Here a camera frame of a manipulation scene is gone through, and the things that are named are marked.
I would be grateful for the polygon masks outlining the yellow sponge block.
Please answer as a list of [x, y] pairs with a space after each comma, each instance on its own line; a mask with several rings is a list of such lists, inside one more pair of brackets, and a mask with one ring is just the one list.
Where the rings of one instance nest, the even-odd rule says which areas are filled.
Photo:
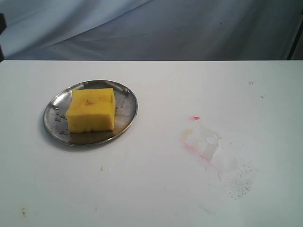
[[70, 132], [114, 130], [116, 98], [113, 88], [74, 90], [71, 97], [65, 115]]

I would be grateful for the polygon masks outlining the beige liquid spill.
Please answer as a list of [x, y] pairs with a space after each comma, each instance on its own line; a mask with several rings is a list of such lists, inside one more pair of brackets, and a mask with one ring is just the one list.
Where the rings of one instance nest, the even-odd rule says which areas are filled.
[[209, 181], [219, 183], [233, 200], [251, 191], [259, 170], [237, 152], [234, 141], [226, 141], [202, 125], [184, 129], [179, 140], [182, 148], [201, 165]]

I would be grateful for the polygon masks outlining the round stainless steel plate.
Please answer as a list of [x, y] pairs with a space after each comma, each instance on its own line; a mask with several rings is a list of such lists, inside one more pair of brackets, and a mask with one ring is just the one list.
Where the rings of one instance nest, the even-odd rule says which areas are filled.
[[[82, 89], [113, 88], [116, 98], [115, 127], [112, 132], [71, 133], [65, 114], [72, 100], [72, 91]], [[138, 111], [134, 93], [126, 86], [109, 80], [78, 83], [58, 93], [46, 106], [43, 125], [55, 140], [76, 147], [87, 147], [112, 141], [122, 135], [133, 123]]]

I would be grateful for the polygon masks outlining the grey backdrop cloth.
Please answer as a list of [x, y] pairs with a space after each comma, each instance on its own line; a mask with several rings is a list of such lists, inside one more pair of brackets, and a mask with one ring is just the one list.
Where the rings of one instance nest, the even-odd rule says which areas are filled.
[[7, 60], [287, 58], [300, 0], [3, 0]]

